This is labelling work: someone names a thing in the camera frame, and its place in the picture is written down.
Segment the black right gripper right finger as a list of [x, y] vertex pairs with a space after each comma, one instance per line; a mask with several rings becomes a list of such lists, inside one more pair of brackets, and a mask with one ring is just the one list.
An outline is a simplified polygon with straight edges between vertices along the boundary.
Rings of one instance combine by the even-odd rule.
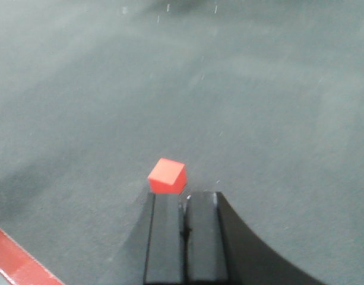
[[221, 192], [193, 192], [185, 225], [188, 284], [321, 284], [273, 250]]

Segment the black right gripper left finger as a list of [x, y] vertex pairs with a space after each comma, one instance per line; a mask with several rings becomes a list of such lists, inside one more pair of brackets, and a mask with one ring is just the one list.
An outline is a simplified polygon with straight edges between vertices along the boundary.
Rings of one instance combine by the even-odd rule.
[[117, 284], [183, 284], [182, 209], [175, 194], [149, 193], [121, 247]]

